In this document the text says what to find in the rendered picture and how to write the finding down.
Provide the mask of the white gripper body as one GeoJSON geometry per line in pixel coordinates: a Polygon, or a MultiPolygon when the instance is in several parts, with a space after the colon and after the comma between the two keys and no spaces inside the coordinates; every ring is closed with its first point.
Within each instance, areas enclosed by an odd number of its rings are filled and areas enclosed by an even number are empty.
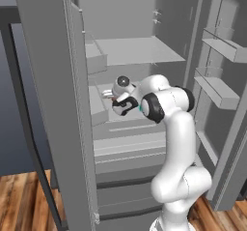
{"type": "Polygon", "coordinates": [[[111,89],[108,89],[108,90],[104,90],[102,93],[101,93],[102,97],[104,99],[112,99],[114,97],[113,93],[112,93],[112,90],[111,89]]]}

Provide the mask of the grey fridge drawer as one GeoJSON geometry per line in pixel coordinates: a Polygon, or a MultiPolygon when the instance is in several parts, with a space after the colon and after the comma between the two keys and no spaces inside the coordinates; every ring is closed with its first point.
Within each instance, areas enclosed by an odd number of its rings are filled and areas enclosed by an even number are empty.
{"type": "Polygon", "coordinates": [[[148,119],[106,122],[93,127],[96,173],[160,164],[165,154],[165,126],[148,119]]]}

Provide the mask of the grey fridge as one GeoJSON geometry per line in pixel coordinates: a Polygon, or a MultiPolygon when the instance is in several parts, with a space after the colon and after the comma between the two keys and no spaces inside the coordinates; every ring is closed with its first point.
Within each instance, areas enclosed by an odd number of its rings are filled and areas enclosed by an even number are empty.
{"type": "MultiPolygon", "coordinates": [[[[88,74],[100,92],[112,88],[114,81],[121,75],[138,84],[144,78],[162,74],[172,86],[179,86],[192,92],[195,103],[190,111],[196,131],[196,158],[194,164],[202,166],[197,150],[197,130],[195,107],[197,97],[194,93],[195,70],[199,67],[202,54],[202,35],[207,24],[216,19],[215,10],[219,0],[71,0],[82,13],[83,34],[90,32],[96,40],[130,39],[157,37],[180,55],[183,62],[136,64],[108,66],[104,72],[88,74]]],[[[117,115],[110,99],[101,96],[108,110],[108,121],[147,119],[139,108],[130,110],[125,116],[117,115]]],[[[129,179],[154,177],[162,168],[160,164],[133,168],[110,173],[96,173],[97,185],[129,179]]],[[[158,212],[137,217],[125,217],[101,221],[98,214],[96,231],[149,231],[153,221],[161,214],[158,212]]]]}

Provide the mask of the grey freezer drawer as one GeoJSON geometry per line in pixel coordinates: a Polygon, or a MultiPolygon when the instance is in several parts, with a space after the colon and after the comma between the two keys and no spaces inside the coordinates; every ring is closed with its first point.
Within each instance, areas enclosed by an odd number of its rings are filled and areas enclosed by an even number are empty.
{"type": "Polygon", "coordinates": [[[149,176],[98,184],[99,219],[137,217],[160,211],[162,205],[151,196],[151,180],[149,176]]]}

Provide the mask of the grey fridge door with bins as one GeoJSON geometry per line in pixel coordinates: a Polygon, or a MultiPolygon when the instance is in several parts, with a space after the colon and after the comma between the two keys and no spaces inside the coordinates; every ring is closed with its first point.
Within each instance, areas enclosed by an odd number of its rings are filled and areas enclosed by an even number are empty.
{"type": "MultiPolygon", "coordinates": [[[[216,19],[206,27],[234,29],[233,40],[247,46],[247,0],[219,0],[216,19]]],[[[203,43],[198,68],[223,70],[222,80],[240,97],[236,110],[218,108],[195,81],[197,150],[212,177],[206,199],[215,211],[233,207],[247,195],[247,63],[233,63],[203,43]]]]}

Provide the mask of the grey door bin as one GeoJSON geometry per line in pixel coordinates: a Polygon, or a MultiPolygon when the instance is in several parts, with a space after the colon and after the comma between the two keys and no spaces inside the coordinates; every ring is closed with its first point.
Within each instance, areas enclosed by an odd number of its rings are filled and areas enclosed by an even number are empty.
{"type": "Polygon", "coordinates": [[[247,63],[247,46],[236,43],[233,32],[232,28],[206,27],[203,43],[233,63],[247,63]]]}
{"type": "Polygon", "coordinates": [[[85,33],[85,49],[88,74],[106,71],[107,55],[103,52],[97,40],[90,32],[85,33]]]}
{"type": "Polygon", "coordinates": [[[108,121],[108,110],[105,107],[96,83],[92,79],[89,83],[92,125],[98,126],[108,121]]]}
{"type": "Polygon", "coordinates": [[[240,97],[222,80],[222,73],[221,68],[197,68],[194,78],[218,108],[236,110],[240,97]]]}

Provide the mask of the grey fridge shelf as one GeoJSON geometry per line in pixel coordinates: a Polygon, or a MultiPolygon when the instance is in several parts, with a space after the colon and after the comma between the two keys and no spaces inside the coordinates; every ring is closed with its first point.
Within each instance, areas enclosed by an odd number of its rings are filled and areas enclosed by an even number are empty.
{"type": "Polygon", "coordinates": [[[96,41],[108,66],[183,62],[184,59],[155,36],[96,41]]]}

